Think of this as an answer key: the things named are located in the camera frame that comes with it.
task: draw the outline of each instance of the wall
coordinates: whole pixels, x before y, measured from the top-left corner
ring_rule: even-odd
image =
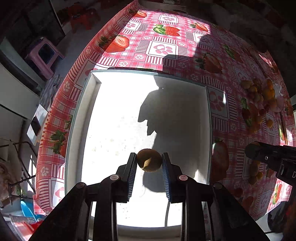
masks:
[[[6,55],[6,57],[14,63],[21,71],[34,80],[42,88],[45,87],[45,82],[35,73],[34,70],[23,60],[23,58],[16,52],[9,41],[4,38],[0,44],[0,50]]]
[[[0,64],[0,104],[31,120],[38,102],[39,97]]]

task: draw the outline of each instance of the table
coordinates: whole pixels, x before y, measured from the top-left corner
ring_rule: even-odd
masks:
[[[117,38],[120,46],[110,44],[110,39],[119,34],[125,37]],[[225,51],[227,48],[235,51],[233,58]],[[267,178],[265,164],[260,165],[263,179],[250,185],[250,160],[244,155],[245,146],[256,140],[284,145],[279,137],[279,126],[283,124],[287,144],[296,146],[294,116],[288,115],[291,114],[289,95],[269,53],[257,53],[242,39],[209,22],[176,12],[151,11],[135,0],[117,13],[86,46],[55,97],[37,160],[36,213],[48,214],[65,194],[68,132],[85,79],[92,70],[120,68],[149,69],[207,85],[213,139],[219,138],[226,144],[230,161],[226,178],[220,182],[230,192],[239,187],[243,189],[237,199],[255,220],[289,199],[291,186],[277,180],[275,173]],[[247,95],[239,83],[253,78],[264,81],[266,77],[281,87],[285,99],[281,112],[283,122],[279,114],[268,112],[266,116],[273,119],[274,128],[267,128],[263,118],[260,130],[250,135],[241,114],[241,98]],[[57,136],[61,137],[60,142],[53,140]],[[280,198],[273,204],[275,185],[280,184]]]

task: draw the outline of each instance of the fruit pile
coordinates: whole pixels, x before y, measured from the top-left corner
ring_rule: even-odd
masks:
[[[254,134],[260,129],[260,125],[262,123],[262,118],[265,116],[265,113],[269,111],[272,106],[277,107],[276,100],[274,98],[275,91],[272,87],[271,80],[267,79],[266,84],[267,87],[262,90],[262,85],[259,79],[253,79],[254,84],[252,84],[249,80],[242,80],[241,87],[247,90],[247,96],[255,103],[262,103],[264,108],[258,110],[255,104],[249,103],[247,104],[247,100],[242,98],[241,102],[243,105],[242,116],[245,120],[250,134]],[[268,119],[266,121],[266,125],[268,128],[273,126],[273,121]]]
[[[258,110],[257,107],[253,103],[247,104],[247,99],[242,98],[242,117],[248,126],[248,131],[250,134],[254,134],[261,128],[262,118],[264,117],[266,111],[268,109]],[[268,120],[266,122],[267,126],[270,128],[273,125],[272,120]]]
[[[254,185],[257,181],[261,180],[263,178],[263,173],[259,171],[259,166],[261,162],[252,160],[252,163],[250,164],[249,167],[249,174],[250,174],[250,179],[249,183],[251,185]],[[268,168],[266,177],[271,178],[272,174],[274,173],[274,170]]]

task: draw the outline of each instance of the kiwi fruit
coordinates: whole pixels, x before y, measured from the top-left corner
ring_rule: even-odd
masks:
[[[139,167],[145,172],[156,172],[162,163],[160,154],[153,149],[143,149],[137,154]]]

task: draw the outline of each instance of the tile floor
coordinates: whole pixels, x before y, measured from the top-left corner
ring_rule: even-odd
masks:
[[[65,58],[60,60],[57,64],[55,75],[59,74],[60,77],[65,78],[85,46],[116,13],[130,2],[131,0],[124,0],[111,8],[98,10],[101,20],[97,21],[92,26],[91,30],[85,30],[83,26],[79,26],[76,33],[73,34],[72,32],[69,32],[57,46],[57,48],[65,55]]]

